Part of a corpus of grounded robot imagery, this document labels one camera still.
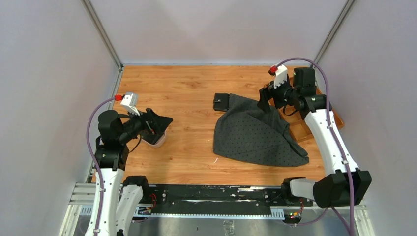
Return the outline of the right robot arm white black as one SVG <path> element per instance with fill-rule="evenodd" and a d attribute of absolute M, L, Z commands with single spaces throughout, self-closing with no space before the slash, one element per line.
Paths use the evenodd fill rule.
<path fill-rule="evenodd" d="M 372 177 L 369 171 L 359 168 L 348 152 L 326 95 L 317 93 L 315 70 L 295 68 L 292 80 L 284 65 L 273 65 L 268 72 L 274 79 L 259 90 L 258 107 L 268 113 L 269 101 L 273 100 L 277 109 L 290 106 L 299 112 L 314 136 L 326 172 L 320 181 L 304 177 L 285 179 L 281 185 L 283 203 L 291 206 L 305 198 L 320 208 L 359 205 Z"/>

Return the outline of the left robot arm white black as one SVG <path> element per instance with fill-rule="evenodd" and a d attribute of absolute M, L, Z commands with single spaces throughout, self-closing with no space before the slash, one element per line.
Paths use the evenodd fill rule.
<path fill-rule="evenodd" d="M 98 116 L 96 139 L 96 189 L 87 236 L 125 236 L 138 203 L 150 199 L 145 176 L 124 177 L 133 139 L 162 145 L 173 118 L 159 116 L 152 109 L 145 113 L 119 114 L 107 110 Z"/>

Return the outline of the black leather card holder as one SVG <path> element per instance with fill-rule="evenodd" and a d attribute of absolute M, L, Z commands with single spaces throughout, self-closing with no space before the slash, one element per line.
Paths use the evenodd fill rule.
<path fill-rule="evenodd" d="M 228 93 L 215 93 L 213 99 L 213 109 L 220 112 L 228 111 L 229 98 L 230 95 Z"/>

